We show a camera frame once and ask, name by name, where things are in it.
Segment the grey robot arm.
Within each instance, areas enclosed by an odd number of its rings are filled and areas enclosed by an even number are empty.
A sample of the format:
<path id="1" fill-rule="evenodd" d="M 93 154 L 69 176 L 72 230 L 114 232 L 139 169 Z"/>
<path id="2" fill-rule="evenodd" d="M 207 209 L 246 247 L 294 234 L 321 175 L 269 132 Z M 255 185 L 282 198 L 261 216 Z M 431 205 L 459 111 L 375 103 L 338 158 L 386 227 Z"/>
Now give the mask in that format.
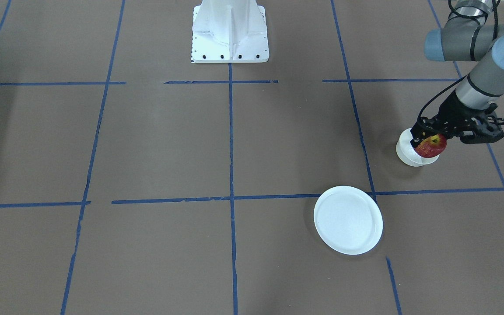
<path id="1" fill-rule="evenodd" d="M 453 86 L 432 118 L 418 116 L 411 128 L 411 146 L 439 135 L 464 144 L 494 143 L 504 137 L 504 119 L 495 113 L 504 95 L 504 24 L 486 24 L 492 0 L 459 0 L 450 6 L 446 24 L 428 32 L 424 54 L 440 62 L 472 61 L 476 65 Z"/>

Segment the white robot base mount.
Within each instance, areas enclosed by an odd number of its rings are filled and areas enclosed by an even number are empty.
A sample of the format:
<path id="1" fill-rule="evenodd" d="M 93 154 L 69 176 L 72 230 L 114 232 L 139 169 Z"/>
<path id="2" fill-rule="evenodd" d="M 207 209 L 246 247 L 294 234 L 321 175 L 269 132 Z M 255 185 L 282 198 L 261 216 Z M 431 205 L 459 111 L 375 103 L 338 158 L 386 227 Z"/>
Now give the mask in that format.
<path id="1" fill-rule="evenodd" d="M 265 63 L 266 10 L 256 0 L 203 0 L 192 11 L 193 63 Z"/>

